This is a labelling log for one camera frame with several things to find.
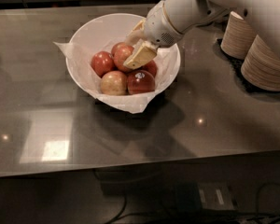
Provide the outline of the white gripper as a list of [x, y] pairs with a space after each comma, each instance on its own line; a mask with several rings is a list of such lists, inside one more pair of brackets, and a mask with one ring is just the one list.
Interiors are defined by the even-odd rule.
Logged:
[[146, 19], [140, 20], [126, 36], [124, 42], [135, 47], [123, 65], [132, 70], [140, 68], [157, 56], [158, 46], [170, 48], [182, 37], [171, 24], [165, 2], [161, 0], [148, 12]]

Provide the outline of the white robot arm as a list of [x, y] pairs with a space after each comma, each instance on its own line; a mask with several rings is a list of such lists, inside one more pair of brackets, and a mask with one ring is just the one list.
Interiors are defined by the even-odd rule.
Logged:
[[136, 69], [170, 48], [190, 29], [234, 11], [280, 59], [280, 0], [161, 0], [126, 37], [134, 46], [124, 65]]

